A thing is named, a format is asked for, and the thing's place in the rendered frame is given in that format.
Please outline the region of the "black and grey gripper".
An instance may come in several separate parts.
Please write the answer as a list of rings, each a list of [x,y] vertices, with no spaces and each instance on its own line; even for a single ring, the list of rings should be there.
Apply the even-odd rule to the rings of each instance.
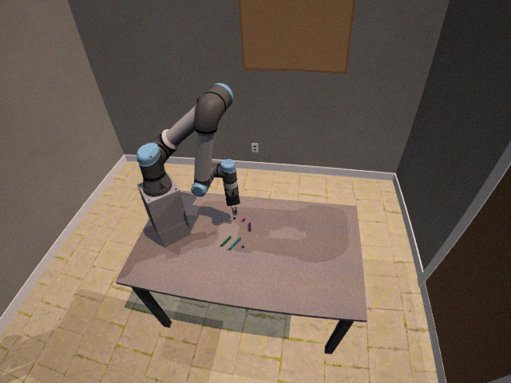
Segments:
[[[224,192],[225,192],[225,196],[226,196],[227,206],[231,206],[232,213],[234,215],[235,213],[234,213],[233,205],[235,205],[236,214],[237,214],[237,204],[240,204],[238,182],[236,181],[233,184],[224,183]]]

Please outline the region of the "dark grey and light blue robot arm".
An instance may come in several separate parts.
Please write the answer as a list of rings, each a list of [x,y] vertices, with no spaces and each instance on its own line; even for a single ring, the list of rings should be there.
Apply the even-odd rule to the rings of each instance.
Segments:
[[[177,123],[170,129],[165,129],[152,143],[138,149],[137,162],[143,176],[143,190],[146,195],[164,195],[172,188],[172,181],[165,172],[164,163],[194,131],[196,152],[192,193],[199,197],[204,196],[214,177],[223,178],[226,184],[237,181],[234,160],[226,159],[221,163],[212,163],[214,133],[217,131],[220,118],[232,101],[233,93],[228,86],[222,83],[212,85],[196,100],[196,106]]]

